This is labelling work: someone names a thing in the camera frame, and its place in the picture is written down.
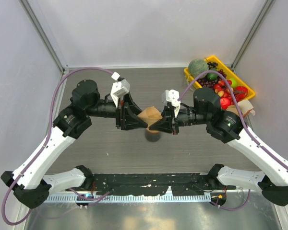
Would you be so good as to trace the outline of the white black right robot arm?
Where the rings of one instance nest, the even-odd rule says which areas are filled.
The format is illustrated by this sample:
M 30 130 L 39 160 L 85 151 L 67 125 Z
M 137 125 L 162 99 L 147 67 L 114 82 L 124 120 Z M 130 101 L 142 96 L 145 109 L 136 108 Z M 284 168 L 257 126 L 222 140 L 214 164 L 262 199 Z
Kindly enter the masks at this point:
M 181 126 L 205 124 L 208 134 L 238 150 L 260 169 L 258 172 L 245 171 L 215 164 L 207 178 L 211 188 L 241 187 L 261 193 L 278 206 L 288 205 L 288 161 L 260 140 L 242 118 L 223 110 L 220 97 L 212 89 L 196 90 L 193 106 L 184 109 L 180 108 L 178 95 L 175 90 L 163 93 L 166 105 L 162 118 L 148 128 L 176 135 Z

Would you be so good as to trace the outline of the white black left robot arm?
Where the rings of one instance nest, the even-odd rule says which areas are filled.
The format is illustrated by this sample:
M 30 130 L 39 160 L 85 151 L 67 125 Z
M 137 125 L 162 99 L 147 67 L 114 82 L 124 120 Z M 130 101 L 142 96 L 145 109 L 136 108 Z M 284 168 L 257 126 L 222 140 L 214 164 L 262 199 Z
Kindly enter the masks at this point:
M 19 168 L 2 174 L 2 181 L 12 188 L 20 203 L 34 209 L 50 194 L 69 188 L 87 191 L 93 187 L 93 174 L 83 165 L 46 175 L 55 160 L 91 126 L 92 116 L 115 118 L 116 127 L 121 130 L 147 128 L 147 123 L 138 118 L 141 109 L 133 102 L 126 79 L 114 82 L 109 95 L 111 100 L 101 99 L 93 80 L 79 82 L 72 91 L 71 104 L 50 123 L 51 133 Z

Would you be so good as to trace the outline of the brown paper coffee filter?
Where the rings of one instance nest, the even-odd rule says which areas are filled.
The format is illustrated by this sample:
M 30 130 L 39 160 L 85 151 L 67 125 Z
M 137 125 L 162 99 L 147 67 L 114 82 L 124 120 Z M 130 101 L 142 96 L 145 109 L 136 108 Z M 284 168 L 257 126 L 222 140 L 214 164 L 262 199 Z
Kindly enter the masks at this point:
M 162 119 L 161 112 L 153 106 L 144 109 L 137 117 L 147 123 L 147 128 Z

